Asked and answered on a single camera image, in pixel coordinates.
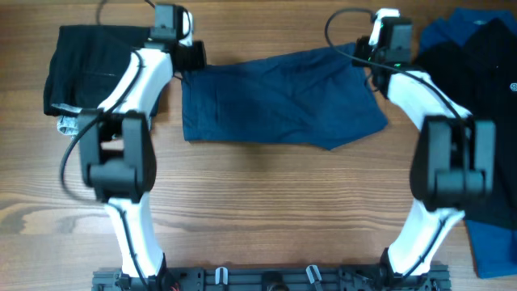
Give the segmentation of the dark blue shorts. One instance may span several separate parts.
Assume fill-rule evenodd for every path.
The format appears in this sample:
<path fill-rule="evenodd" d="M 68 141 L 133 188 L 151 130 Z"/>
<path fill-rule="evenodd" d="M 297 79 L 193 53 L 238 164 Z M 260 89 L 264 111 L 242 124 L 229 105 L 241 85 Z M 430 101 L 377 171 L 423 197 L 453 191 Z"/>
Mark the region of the dark blue shorts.
<path fill-rule="evenodd" d="M 316 48 L 186 72 L 186 141 L 310 144 L 326 150 L 388 124 L 366 74 L 346 53 L 354 44 Z"/>

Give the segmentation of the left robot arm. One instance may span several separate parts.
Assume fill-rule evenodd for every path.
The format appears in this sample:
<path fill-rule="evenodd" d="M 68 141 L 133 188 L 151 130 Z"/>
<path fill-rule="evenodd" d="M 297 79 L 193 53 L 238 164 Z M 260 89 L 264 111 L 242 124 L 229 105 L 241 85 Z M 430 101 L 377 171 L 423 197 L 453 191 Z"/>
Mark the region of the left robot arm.
<path fill-rule="evenodd" d="M 129 63 L 114 91 L 96 109 L 79 113 L 79 146 L 83 183 L 95 192 L 111 219 L 122 265 L 111 283 L 95 277 L 104 290 L 176 290 L 166 256 L 156 239 L 150 191 L 157 160 L 150 136 L 150 117 L 162 89 L 178 71 L 206 65 L 204 45 L 194 41 L 187 8 L 157 4 L 149 36 L 131 48 Z"/>

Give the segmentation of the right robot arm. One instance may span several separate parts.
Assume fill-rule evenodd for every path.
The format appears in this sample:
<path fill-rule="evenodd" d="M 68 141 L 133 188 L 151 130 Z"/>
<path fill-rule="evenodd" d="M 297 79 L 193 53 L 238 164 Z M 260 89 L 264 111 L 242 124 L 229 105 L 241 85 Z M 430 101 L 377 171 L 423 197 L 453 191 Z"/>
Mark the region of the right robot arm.
<path fill-rule="evenodd" d="M 413 204 L 401 233 L 381 256 L 385 288 L 422 285 L 431 261 L 465 210 L 493 189 L 495 124 L 450 100 L 430 75 L 410 63 L 412 22 L 399 10 L 371 15 L 372 34 L 358 40 L 355 65 L 420 132 L 410 168 Z"/>

